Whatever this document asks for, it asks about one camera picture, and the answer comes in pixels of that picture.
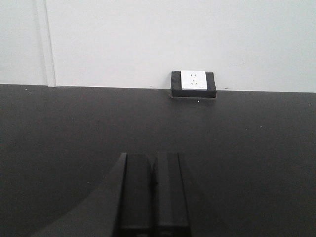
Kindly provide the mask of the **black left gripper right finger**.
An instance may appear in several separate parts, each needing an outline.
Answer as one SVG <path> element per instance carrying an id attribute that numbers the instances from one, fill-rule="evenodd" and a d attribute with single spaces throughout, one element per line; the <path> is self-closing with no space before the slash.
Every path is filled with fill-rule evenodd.
<path id="1" fill-rule="evenodd" d="M 177 153 L 158 153 L 153 165 L 155 237 L 190 237 L 182 174 Z"/>

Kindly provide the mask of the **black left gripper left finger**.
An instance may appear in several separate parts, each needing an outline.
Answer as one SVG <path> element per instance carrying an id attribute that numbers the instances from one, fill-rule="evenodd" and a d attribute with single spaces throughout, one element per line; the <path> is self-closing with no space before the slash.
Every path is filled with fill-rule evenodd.
<path id="1" fill-rule="evenodd" d="M 121 153 L 122 185 L 113 236 L 150 237 L 153 228 L 152 169 L 145 154 Z"/>

